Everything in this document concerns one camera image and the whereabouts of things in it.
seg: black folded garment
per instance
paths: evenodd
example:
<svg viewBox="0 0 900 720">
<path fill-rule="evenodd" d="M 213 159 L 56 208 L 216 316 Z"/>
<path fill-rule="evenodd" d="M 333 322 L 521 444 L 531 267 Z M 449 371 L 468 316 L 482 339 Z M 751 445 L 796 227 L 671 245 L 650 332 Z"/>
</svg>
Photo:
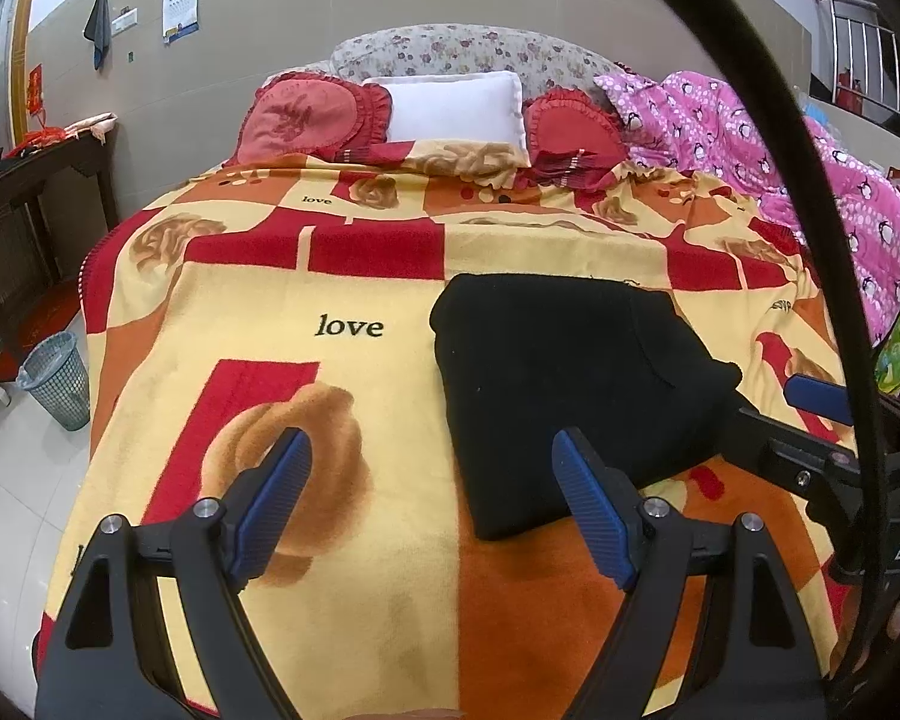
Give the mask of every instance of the black folded garment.
<svg viewBox="0 0 900 720">
<path fill-rule="evenodd" d="M 740 369 L 710 357 L 666 293 L 566 276 L 459 275 L 430 327 L 478 538 L 569 514 L 550 460 L 559 430 L 580 428 L 641 488 L 713 455 L 738 405 Z"/>
</svg>

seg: blue gripper pad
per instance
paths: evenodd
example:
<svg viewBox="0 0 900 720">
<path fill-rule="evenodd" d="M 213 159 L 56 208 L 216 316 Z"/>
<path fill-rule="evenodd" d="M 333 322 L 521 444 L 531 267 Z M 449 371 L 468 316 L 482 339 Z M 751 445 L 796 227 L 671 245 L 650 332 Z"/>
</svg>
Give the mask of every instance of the blue gripper pad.
<svg viewBox="0 0 900 720">
<path fill-rule="evenodd" d="M 233 579 L 247 581 L 263 576 L 303 485 L 310 478 L 311 464 L 310 439 L 303 430 L 298 431 L 237 526 L 234 560 L 228 572 Z"/>
<path fill-rule="evenodd" d="M 591 457 L 589 464 L 586 455 Z M 561 430 L 554 437 L 553 466 L 557 483 L 597 570 L 612 579 L 619 589 L 631 590 L 636 584 L 639 567 L 634 564 L 634 540 L 639 538 L 640 532 L 629 531 L 626 521 L 631 521 L 631 527 L 635 524 L 640 528 L 640 525 L 634 521 L 635 510 L 621 515 L 610 503 L 605 489 L 608 483 L 620 484 L 624 493 L 632 491 L 632 495 L 624 495 L 624 498 L 638 504 L 641 499 L 631 481 L 622 471 L 604 466 L 583 434 L 575 428 L 570 432 Z M 594 471 L 604 477 L 604 484 L 598 481 Z"/>
<path fill-rule="evenodd" d="M 853 425 L 847 388 L 822 382 L 798 373 L 783 385 L 783 397 L 795 409 L 832 419 L 842 425 Z"/>
</svg>

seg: blue mesh trash can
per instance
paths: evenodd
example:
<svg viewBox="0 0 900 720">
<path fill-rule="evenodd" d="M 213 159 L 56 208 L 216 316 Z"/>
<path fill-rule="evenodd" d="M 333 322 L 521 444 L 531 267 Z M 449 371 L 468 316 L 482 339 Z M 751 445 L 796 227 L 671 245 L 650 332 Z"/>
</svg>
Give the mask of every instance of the blue mesh trash can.
<svg viewBox="0 0 900 720">
<path fill-rule="evenodd" d="M 90 380 L 73 333 L 54 333 L 37 343 L 20 367 L 17 384 L 66 430 L 90 421 Z"/>
</svg>

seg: white tile floor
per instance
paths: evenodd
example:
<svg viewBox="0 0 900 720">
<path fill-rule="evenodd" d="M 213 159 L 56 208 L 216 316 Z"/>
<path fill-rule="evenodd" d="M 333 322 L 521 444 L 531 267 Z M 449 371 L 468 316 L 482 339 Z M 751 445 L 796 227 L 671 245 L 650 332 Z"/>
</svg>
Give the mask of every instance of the white tile floor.
<svg viewBox="0 0 900 720">
<path fill-rule="evenodd" d="M 83 317 L 69 329 L 86 360 Z M 40 627 L 50 570 L 87 469 L 90 429 L 61 428 L 25 392 L 0 403 L 0 689 L 32 716 L 31 642 Z"/>
</svg>

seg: red mat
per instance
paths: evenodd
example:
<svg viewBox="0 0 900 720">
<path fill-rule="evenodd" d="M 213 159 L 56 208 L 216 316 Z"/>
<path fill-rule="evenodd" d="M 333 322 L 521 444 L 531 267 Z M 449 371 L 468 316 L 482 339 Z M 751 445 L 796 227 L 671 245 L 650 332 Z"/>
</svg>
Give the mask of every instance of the red mat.
<svg viewBox="0 0 900 720">
<path fill-rule="evenodd" d="M 29 354 L 44 338 L 66 330 L 79 310 L 77 281 L 64 281 L 50 287 L 17 330 L 17 341 L 23 348 L 24 355 Z M 16 379 L 18 368 L 19 365 L 7 351 L 0 353 L 0 382 L 12 382 Z"/>
</svg>

